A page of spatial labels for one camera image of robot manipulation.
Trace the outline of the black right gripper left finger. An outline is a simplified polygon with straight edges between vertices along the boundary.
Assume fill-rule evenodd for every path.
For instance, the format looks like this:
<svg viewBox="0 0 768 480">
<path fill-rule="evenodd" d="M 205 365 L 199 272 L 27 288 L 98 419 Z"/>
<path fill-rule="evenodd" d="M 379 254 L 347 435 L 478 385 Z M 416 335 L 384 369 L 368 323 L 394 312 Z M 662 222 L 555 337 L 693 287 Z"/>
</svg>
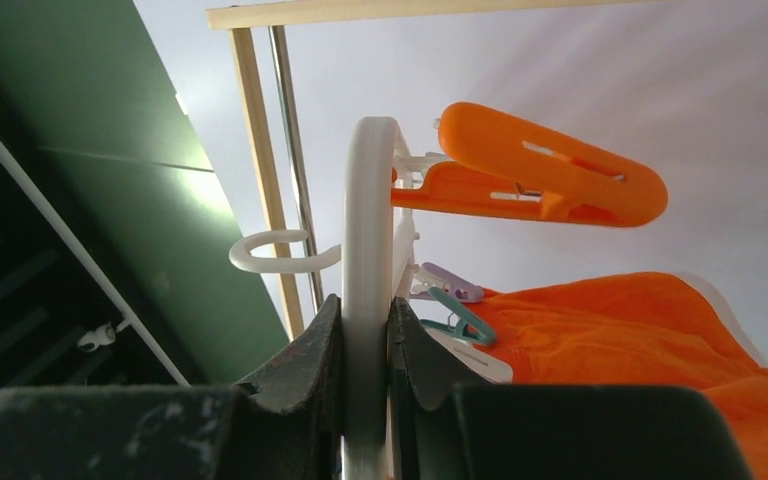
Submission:
<svg viewBox="0 0 768 480">
<path fill-rule="evenodd" d="M 234 384 L 0 390 L 0 479 L 331 479 L 341 302 Z"/>
</svg>

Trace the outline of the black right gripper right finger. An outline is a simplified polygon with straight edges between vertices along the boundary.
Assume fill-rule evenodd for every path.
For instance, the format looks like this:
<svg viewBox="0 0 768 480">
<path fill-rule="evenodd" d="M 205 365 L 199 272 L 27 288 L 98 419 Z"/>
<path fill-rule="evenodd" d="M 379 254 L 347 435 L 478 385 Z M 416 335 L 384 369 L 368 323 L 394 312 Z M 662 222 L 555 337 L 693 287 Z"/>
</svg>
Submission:
<svg viewBox="0 0 768 480">
<path fill-rule="evenodd" d="M 673 386 L 505 385 L 472 371 L 402 298 L 387 321 L 398 479 L 748 479 L 725 420 Z"/>
</svg>

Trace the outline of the white plastic clip hanger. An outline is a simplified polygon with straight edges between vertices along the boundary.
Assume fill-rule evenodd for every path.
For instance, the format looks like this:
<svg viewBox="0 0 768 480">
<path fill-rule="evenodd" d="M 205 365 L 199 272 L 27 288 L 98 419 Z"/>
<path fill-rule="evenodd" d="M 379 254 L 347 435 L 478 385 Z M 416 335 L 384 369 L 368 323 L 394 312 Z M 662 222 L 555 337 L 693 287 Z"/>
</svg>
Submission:
<svg viewBox="0 0 768 480">
<path fill-rule="evenodd" d="M 393 215 L 391 169 L 406 145 L 396 120 L 367 117 L 349 147 L 340 245 L 303 258 L 263 258 L 257 247 L 308 238 L 272 230 L 239 240 L 231 263 L 294 276 L 333 265 L 342 292 L 330 296 L 296 340 L 241 381 L 241 437 L 228 448 L 245 479 L 444 479 L 461 476 L 459 431 L 448 384 L 405 359 L 450 362 L 398 296 L 409 280 L 414 230 Z"/>
</svg>

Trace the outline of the orange underwear white trim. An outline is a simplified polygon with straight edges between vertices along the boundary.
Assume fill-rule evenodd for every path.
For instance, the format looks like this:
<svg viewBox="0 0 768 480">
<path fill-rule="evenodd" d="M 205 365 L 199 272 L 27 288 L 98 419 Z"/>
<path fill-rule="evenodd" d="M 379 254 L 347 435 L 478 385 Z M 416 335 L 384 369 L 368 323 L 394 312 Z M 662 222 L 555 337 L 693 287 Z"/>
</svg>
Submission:
<svg viewBox="0 0 768 480">
<path fill-rule="evenodd" d="M 637 272 L 515 292 L 472 311 L 517 384 L 681 386 L 701 392 L 768 479 L 768 362 L 723 295 L 688 273 Z"/>
</svg>

